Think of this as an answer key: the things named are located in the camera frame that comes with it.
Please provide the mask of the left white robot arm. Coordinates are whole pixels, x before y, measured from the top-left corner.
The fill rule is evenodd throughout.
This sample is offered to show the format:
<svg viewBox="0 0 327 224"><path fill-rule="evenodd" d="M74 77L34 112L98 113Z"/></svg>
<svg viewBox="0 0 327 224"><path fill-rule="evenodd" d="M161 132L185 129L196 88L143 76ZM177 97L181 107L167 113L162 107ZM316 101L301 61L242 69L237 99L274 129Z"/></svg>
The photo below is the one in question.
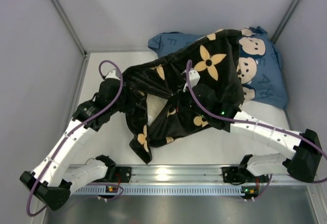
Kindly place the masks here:
<svg viewBox="0 0 327 224"><path fill-rule="evenodd" d="M115 162L108 156L97 156L91 163L71 172L67 169L84 144L117 112L116 101L123 89L119 78L106 78L94 97L79 105L58 143L32 171L24 171L20 181L46 207L57 211L78 189L91 182L110 180Z"/></svg>

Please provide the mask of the white pillow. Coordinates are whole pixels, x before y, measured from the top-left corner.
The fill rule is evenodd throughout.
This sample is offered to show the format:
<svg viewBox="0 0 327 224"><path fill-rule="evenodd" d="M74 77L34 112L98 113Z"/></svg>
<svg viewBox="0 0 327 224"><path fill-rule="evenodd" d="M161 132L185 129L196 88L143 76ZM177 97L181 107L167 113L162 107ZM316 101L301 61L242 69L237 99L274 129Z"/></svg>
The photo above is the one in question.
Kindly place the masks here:
<svg viewBox="0 0 327 224"><path fill-rule="evenodd" d="M146 98L147 103L147 117L148 126L150 128L157 127L162 124L164 120L164 113L167 112L167 99L159 96L148 94Z"/></svg>

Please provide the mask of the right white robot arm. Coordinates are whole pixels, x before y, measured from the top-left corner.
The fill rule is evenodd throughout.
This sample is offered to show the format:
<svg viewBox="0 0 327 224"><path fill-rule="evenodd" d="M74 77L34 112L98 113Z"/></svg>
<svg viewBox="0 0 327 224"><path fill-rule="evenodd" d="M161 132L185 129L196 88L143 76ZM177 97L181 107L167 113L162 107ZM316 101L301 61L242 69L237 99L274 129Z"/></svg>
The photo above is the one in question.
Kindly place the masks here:
<svg viewBox="0 0 327 224"><path fill-rule="evenodd" d="M305 183L318 182L315 176L323 151L315 131L301 133L265 123L234 105L219 102L215 92L204 84L194 86L191 96L211 127L249 137L276 151L244 156L240 172L252 176L284 174Z"/></svg>

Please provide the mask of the black floral plush pillowcase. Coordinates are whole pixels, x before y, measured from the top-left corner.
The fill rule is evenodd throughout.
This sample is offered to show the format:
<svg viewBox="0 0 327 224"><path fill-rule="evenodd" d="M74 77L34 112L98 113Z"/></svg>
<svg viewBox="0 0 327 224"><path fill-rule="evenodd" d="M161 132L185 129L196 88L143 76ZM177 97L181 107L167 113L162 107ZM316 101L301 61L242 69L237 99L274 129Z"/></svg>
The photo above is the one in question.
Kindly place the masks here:
<svg viewBox="0 0 327 224"><path fill-rule="evenodd" d="M241 37L239 30L220 30L191 45L152 62L123 72L126 122L134 137L129 145L144 162L152 161L151 150L209 127L191 97L217 113L222 105L240 107L244 102L238 74ZM197 85L185 84L186 65L199 74Z"/></svg>

